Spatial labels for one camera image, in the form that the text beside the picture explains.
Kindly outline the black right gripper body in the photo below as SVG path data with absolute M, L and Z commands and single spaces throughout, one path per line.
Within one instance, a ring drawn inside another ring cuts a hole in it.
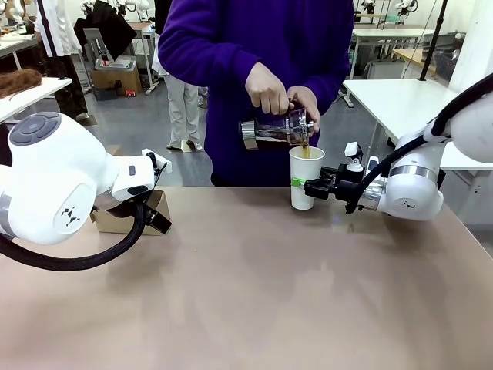
M 361 197 L 359 186 L 364 178 L 364 168 L 357 171 L 349 170 L 348 164 L 340 164 L 337 168 L 334 185 L 334 196 L 337 200 L 346 202 L 347 214 L 352 214 L 358 207 Z

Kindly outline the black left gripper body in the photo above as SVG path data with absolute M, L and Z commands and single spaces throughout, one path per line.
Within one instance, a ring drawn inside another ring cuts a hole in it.
M 159 231 L 161 234 L 167 234 L 172 222 L 159 211 L 149 208 L 146 211 L 146 226 Z

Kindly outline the person's left hand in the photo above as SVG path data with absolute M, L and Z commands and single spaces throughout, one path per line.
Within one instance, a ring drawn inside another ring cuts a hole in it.
M 290 109 L 301 106 L 314 122 L 314 132 L 320 131 L 320 112 L 317 106 L 317 98 L 311 89 L 306 86 L 292 86 L 287 91 Z

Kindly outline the person's right hand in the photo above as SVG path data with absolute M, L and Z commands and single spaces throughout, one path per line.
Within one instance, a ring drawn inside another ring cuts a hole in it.
M 282 115 L 290 107 L 284 84 L 261 62 L 250 70 L 245 89 L 253 106 L 265 114 Z

